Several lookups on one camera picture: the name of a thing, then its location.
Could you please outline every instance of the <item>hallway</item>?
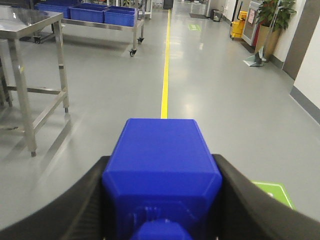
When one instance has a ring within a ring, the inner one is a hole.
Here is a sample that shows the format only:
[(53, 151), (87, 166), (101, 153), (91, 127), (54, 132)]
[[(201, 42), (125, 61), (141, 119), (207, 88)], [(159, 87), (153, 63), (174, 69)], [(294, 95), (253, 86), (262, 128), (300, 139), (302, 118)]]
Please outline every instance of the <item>hallway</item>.
[[(251, 54), (229, 38), (230, 26), (190, 18), (190, 6), (175, 1), (172, 9), (168, 118), (195, 119), (211, 153), (250, 180), (284, 184), (296, 209), (320, 221), (320, 126), (290, 96), (293, 80), (272, 63), (248, 67)], [(128, 118), (160, 118), (167, 17), (154, 10), (134, 57), (130, 33), (63, 28), (69, 114), (58, 108), (38, 132), (35, 158), (22, 137), (0, 135), (0, 229), (110, 155)], [(59, 86), (54, 42), (21, 47), (28, 85)], [(13, 97), (12, 109), (0, 108), (0, 124), (21, 123)], [(29, 97), (34, 117), (51, 101)]]

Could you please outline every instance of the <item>yellow mop bucket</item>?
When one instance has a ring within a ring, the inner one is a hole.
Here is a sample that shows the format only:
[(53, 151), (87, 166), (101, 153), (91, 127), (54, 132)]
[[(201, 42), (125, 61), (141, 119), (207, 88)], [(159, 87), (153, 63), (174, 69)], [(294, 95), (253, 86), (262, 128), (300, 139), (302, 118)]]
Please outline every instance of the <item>yellow mop bucket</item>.
[(231, 39), (242, 37), (247, 14), (248, 14), (247, 11), (240, 11), (238, 14), (238, 21), (232, 22), (232, 28), (231, 28), (231, 33), (230, 33)]

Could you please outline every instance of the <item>blue 3d printed part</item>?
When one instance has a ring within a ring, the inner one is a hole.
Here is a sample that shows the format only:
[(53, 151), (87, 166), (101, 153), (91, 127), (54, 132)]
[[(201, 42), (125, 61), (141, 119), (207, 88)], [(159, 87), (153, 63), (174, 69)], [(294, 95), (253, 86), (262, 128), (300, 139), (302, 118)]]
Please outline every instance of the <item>blue 3d printed part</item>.
[(196, 121), (141, 118), (127, 121), (102, 184), (119, 240), (203, 240), (222, 176)]

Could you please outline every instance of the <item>blue plastic box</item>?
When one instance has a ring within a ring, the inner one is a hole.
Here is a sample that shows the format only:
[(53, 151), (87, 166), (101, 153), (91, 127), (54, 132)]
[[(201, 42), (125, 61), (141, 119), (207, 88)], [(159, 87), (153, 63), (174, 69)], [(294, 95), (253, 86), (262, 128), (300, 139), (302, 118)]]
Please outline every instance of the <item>blue plastic box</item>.
[(129, 119), (102, 184), (114, 203), (117, 239), (165, 220), (203, 240), (222, 176), (194, 120)]
[(73, 20), (103, 23), (105, 20), (104, 11), (108, 6), (94, 3), (82, 3), (70, 7), (70, 16)]
[(129, 7), (109, 7), (104, 12), (104, 23), (133, 27), (137, 10)]
[(54, 3), (54, 5), (58, 4), (70, 4), (71, 5), (77, 5), (80, 3), (80, 0), (46, 0), (47, 3)]
[(50, 1), (44, 1), (36, 4), (34, 6), (35, 9), (41, 10), (41, 11), (51, 11), (51, 12), (58, 12), (63, 13), (63, 17), (65, 19), (70, 18), (70, 10), (69, 7), (72, 6), (71, 3), (63, 3), (58, 0), (50, 0)]
[(125, 7), (125, 6), (108, 6), (108, 9), (117, 9), (117, 10), (129, 11), (129, 12), (135, 12), (136, 11), (135, 8)]

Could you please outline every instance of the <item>caster wheel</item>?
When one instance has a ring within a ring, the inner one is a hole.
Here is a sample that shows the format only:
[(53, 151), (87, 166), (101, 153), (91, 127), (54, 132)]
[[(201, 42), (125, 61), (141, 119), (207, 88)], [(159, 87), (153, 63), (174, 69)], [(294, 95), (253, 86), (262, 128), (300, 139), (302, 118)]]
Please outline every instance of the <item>caster wheel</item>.
[(144, 41), (143, 37), (138, 38), (138, 44), (142, 44), (143, 41)]
[(130, 51), (130, 56), (133, 57), (136, 54), (137, 50), (131, 50)]

